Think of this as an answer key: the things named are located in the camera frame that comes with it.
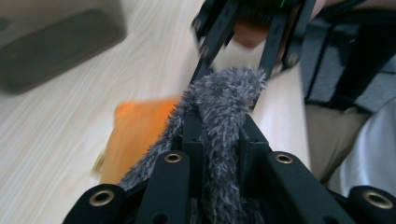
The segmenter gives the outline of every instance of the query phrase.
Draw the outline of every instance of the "orange cloth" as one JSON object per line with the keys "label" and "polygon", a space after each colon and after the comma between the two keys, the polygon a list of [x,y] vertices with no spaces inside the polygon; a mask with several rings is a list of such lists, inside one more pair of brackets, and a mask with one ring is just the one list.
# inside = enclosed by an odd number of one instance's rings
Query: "orange cloth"
{"label": "orange cloth", "polygon": [[127,102],[116,108],[114,130],[101,167],[101,183],[118,184],[146,154],[165,129],[165,121],[178,99]]}

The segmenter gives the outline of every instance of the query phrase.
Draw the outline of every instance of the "gray furry cloth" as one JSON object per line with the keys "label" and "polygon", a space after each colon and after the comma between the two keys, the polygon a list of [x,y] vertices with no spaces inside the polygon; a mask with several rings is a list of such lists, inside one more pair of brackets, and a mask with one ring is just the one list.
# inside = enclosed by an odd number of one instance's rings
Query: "gray furry cloth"
{"label": "gray furry cloth", "polygon": [[191,223],[201,223],[203,215],[211,223],[263,223],[259,202],[240,196],[235,148],[246,114],[264,89],[265,77],[263,71],[231,68],[193,82],[172,111],[163,134],[120,186],[127,190],[148,179],[157,157],[170,150],[174,137],[182,136],[186,113],[198,109],[205,134],[200,140],[208,148],[207,178],[203,211],[191,199]]}

